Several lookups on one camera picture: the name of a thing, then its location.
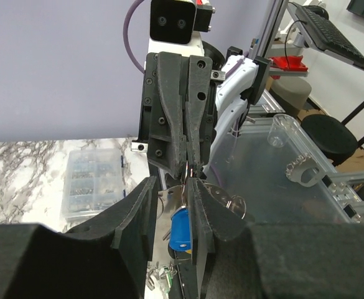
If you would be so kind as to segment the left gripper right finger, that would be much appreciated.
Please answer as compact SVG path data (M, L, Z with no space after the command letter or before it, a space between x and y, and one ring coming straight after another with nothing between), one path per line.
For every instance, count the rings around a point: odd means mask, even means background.
M190 180L200 298L364 298L364 225L250 225Z

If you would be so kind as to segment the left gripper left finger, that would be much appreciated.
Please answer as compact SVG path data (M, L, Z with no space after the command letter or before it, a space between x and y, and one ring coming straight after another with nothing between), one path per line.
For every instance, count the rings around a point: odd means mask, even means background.
M0 224L0 298L143 298L157 179L67 232Z

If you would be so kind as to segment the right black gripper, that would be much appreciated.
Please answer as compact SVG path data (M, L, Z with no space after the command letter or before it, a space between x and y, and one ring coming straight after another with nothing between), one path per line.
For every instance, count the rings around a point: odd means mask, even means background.
M138 143L149 163L173 178L200 174L209 161L217 122L215 71L209 57L146 56Z

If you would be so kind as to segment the blue tag key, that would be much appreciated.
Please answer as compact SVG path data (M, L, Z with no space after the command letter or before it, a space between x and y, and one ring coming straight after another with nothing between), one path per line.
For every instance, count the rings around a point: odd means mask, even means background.
M169 247L174 252L192 254L192 241L190 235L189 210L183 203L183 187L171 187L162 192L167 204L175 206L170 216L170 230L164 237L169 240Z

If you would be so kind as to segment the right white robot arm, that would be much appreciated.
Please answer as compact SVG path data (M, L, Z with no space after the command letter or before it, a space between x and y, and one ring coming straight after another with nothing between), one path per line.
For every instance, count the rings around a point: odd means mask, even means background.
M149 52L133 151L175 179L199 177L229 129L261 98L270 65L236 48L223 57L205 42Z

